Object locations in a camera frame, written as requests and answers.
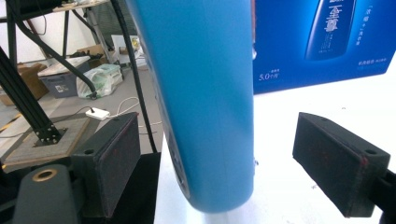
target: white power adapter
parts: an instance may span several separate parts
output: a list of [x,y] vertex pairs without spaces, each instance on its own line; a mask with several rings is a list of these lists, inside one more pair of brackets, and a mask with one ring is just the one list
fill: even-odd
[[110,112],[102,110],[102,109],[98,109],[93,107],[93,113],[91,112],[91,110],[89,109],[87,112],[85,112],[85,114],[88,117],[94,118],[94,119],[99,119],[99,120],[105,120],[110,116]]

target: tiled floor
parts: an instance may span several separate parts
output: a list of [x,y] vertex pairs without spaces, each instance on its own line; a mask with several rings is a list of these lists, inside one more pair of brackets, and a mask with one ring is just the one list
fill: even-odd
[[[122,100],[128,97],[137,97],[132,70],[129,67],[123,68],[122,73],[124,74],[124,81],[116,88],[116,90],[111,95],[97,99],[95,101],[81,99],[77,96],[54,99],[53,96],[48,93],[43,98],[41,98],[39,102],[50,118],[71,115],[86,105],[105,109],[109,111],[110,114],[115,114]],[[146,67],[139,67],[139,77],[142,84],[142,90],[144,94],[146,108],[148,111],[149,121],[150,123],[159,122],[161,121],[161,117],[159,114],[157,102],[155,99],[155,93],[151,83],[151,76]],[[126,101],[122,105],[121,111],[133,104],[135,104],[135,100]],[[136,111],[139,113],[139,126],[144,126],[145,123],[143,120],[140,106],[134,107],[131,111]],[[10,120],[12,120],[17,114],[18,111],[16,110],[15,106],[5,106],[0,103],[0,128],[7,124]],[[158,151],[161,151],[163,143],[163,126],[161,124],[156,124],[152,125],[151,129],[153,132],[156,148]],[[146,128],[140,127],[139,132],[142,154],[152,152]]]

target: white table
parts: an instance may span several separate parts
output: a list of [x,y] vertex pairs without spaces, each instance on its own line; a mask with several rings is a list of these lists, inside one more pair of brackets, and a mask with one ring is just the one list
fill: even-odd
[[[331,119],[396,155],[395,96],[396,59],[385,75],[255,95],[254,149],[259,165],[253,195],[222,214],[205,214],[190,206],[164,141],[155,223],[378,223],[382,211],[377,207],[370,218],[344,218],[291,152],[298,113],[306,112]],[[396,158],[390,159],[389,169],[396,172]]]

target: printed bottle image on box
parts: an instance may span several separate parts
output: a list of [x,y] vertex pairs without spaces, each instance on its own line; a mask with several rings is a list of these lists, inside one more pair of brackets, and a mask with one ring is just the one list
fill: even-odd
[[394,0],[257,1],[254,92],[386,73],[395,11]]

